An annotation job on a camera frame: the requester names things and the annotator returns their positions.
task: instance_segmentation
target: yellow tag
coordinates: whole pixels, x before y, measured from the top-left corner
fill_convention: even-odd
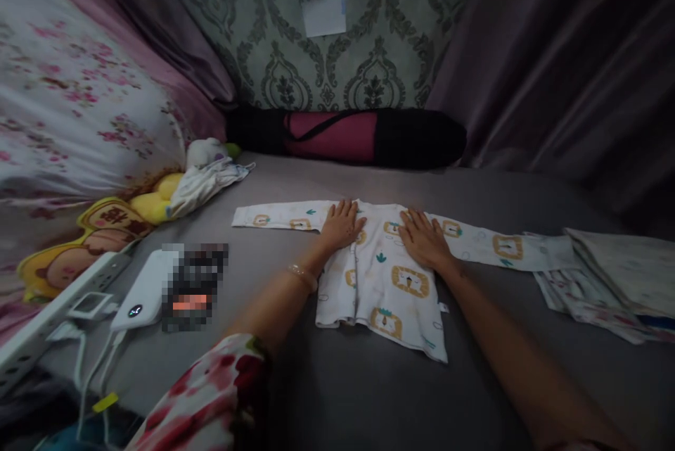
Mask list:
[[[109,406],[114,405],[119,400],[116,393],[111,393],[107,397],[100,399],[93,407],[94,412],[103,412]]]

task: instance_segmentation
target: stack of folded clothes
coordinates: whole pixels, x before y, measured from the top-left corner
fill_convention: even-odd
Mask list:
[[[566,229],[578,268],[536,272],[549,308],[631,343],[675,342],[675,243]]]

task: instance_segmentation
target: white baby onesie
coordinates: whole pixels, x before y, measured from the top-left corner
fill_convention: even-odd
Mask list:
[[[316,325],[364,324],[377,334],[447,363],[434,273],[408,255],[399,235],[399,213],[406,208],[357,202],[358,217],[368,221],[356,242],[326,263],[319,279]],[[232,226],[320,231],[333,204],[337,202],[238,208]],[[505,236],[446,217],[429,217],[439,220],[451,252],[458,258],[526,271],[574,266],[567,237]]]

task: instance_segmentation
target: pink floral bedding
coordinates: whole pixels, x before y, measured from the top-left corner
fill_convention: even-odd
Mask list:
[[[0,0],[0,272],[77,237],[98,199],[182,171],[192,139],[224,140],[217,110],[175,70],[159,72],[161,59],[135,60],[152,51],[104,4],[91,1],[96,22],[72,0]]]

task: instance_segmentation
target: gray bed sheet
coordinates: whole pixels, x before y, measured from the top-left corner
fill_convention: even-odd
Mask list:
[[[109,289],[125,294],[148,254],[164,243],[229,244],[217,308],[202,331],[164,334],[158,324],[127,335],[108,387],[138,414],[147,415],[269,277],[314,240],[303,231],[231,228],[237,207],[351,197],[410,205],[505,234],[554,235],[562,227],[621,231],[579,191],[539,175],[404,172],[254,153],[244,153],[239,162],[257,167],[201,210],[153,232]],[[531,274],[474,263],[469,270],[640,449],[675,449],[675,346],[630,345],[552,312]],[[274,363],[271,448],[529,449],[524,427],[442,284],[439,298],[450,307],[443,314],[447,365],[362,326],[318,329],[316,298],[310,298]],[[100,352],[108,323],[95,324],[89,333],[85,372]],[[40,365],[71,379],[76,351],[75,344],[58,344]]]

